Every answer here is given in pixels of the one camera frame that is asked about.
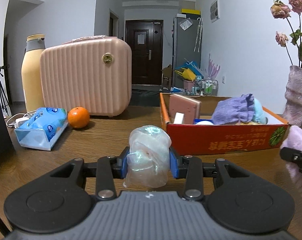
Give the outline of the lilac fluffy headband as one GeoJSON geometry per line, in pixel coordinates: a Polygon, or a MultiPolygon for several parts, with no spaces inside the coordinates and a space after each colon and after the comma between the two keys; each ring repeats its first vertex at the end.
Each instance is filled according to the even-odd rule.
{"type": "Polygon", "coordinates": [[[286,161],[290,178],[302,197],[302,129],[291,126],[280,147],[280,157],[286,161]]]}

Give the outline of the clear plastic bag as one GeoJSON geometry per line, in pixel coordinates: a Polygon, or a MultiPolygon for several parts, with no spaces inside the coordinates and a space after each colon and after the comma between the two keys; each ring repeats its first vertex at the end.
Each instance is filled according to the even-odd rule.
{"type": "Polygon", "coordinates": [[[127,175],[124,187],[139,185],[156,189],[166,185],[170,169],[171,139],[161,128],[146,125],[129,136],[127,175]]]}

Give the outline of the white wedge sponge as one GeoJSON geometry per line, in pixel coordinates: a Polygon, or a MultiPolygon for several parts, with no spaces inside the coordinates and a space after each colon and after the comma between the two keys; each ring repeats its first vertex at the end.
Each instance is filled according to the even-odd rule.
{"type": "Polygon", "coordinates": [[[173,124],[183,124],[184,123],[184,114],[176,112],[173,124]]]}

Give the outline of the white round foam sponge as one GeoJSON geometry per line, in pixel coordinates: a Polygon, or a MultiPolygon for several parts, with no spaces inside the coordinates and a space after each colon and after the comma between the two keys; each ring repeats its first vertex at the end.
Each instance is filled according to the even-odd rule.
{"type": "Polygon", "coordinates": [[[211,126],[214,125],[211,121],[209,120],[203,120],[203,121],[199,121],[196,123],[196,125],[207,125],[207,126],[211,126]]]}

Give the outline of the pink layered sponge block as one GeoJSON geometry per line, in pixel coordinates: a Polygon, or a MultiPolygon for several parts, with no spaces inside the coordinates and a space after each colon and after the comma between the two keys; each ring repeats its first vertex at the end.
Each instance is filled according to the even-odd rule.
{"type": "Polygon", "coordinates": [[[174,118],[176,113],[184,114],[183,124],[192,125],[200,116],[201,101],[183,96],[171,94],[169,97],[169,116],[174,118]]]}

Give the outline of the light blue fluffy plush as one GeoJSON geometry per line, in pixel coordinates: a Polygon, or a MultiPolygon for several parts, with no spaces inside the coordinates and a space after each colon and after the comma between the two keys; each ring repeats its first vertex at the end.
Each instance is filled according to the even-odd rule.
{"type": "Polygon", "coordinates": [[[252,121],[258,124],[267,124],[267,118],[263,106],[257,98],[254,98],[254,115],[252,121]]]}

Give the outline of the lavender knit cloth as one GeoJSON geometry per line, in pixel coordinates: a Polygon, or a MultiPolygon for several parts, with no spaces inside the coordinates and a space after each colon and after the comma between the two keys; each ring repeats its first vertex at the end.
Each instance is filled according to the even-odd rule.
{"type": "Polygon", "coordinates": [[[250,122],[254,113],[254,96],[246,94],[218,102],[211,120],[215,125],[250,122]]]}

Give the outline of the white yellow plush toy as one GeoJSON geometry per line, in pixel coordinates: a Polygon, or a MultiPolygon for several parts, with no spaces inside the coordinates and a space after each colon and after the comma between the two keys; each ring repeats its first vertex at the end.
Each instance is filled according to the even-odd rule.
{"type": "Polygon", "coordinates": [[[238,122],[238,123],[236,123],[236,125],[261,125],[261,124],[250,121],[250,122],[238,122]]]}

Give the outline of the orange tangerine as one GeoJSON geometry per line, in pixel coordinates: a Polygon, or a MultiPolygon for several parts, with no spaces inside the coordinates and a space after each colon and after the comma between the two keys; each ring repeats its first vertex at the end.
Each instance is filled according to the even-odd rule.
{"type": "Polygon", "coordinates": [[[90,122],[90,113],[84,107],[75,107],[67,114],[67,121],[75,129],[82,129],[90,122]]]}

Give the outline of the black bag on floor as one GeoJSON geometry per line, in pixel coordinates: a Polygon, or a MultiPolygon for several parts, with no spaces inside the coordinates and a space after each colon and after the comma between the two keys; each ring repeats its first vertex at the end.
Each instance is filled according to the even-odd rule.
{"type": "Polygon", "coordinates": [[[156,90],[133,88],[129,105],[143,107],[159,107],[159,94],[160,91],[156,90]]]}

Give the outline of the purple textured vase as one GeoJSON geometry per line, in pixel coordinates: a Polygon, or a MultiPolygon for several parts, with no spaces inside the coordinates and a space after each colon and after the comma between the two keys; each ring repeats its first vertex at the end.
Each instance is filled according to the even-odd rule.
{"type": "Polygon", "coordinates": [[[290,125],[302,124],[302,68],[290,66],[289,77],[284,94],[286,98],[283,118],[290,125]]]}

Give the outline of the blue wet wipes pack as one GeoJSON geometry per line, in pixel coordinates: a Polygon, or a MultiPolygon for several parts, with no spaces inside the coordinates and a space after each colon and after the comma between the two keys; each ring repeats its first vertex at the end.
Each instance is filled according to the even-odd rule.
{"type": "Polygon", "coordinates": [[[14,133],[22,147],[51,151],[67,125],[65,109],[41,107],[14,133]]]}

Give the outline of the metal storage cart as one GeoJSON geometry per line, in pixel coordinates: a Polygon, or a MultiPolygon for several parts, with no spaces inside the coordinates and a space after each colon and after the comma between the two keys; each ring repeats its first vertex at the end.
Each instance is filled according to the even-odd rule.
{"type": "Polygon", "coordinates": [[[217,80],[202,79],[195,81],[195,95],[218,95],[219,84],[217,80]]]}

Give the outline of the yellow thermos bottle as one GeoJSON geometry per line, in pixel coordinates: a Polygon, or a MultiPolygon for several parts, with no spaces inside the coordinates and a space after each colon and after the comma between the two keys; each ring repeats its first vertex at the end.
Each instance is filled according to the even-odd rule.
{"type": "Polygon", "coordinates": [[[40,76],[40,57],[44,50],[44,34],[33,34],[27,37],[21,78],[26,111],[28,112],[44,107],[40,76]]]}

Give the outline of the white wall panel box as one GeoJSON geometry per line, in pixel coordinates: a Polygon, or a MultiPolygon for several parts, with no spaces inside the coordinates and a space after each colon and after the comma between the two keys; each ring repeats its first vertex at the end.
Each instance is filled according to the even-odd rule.
{"type": "Polygon", "coordinates": [[[210,20],[212,23],[220,18],[219,11],[219,0],[214,0],[210,6],[210,20]]]}

